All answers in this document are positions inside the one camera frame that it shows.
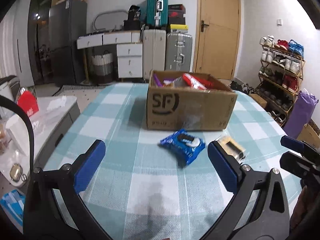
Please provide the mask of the right hand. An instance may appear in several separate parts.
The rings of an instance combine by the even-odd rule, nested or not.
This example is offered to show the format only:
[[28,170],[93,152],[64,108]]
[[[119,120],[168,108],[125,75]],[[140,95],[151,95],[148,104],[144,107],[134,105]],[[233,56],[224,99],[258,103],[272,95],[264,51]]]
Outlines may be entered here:
[[319,191],[302,189],[290,219],[289,239],[319,239]]

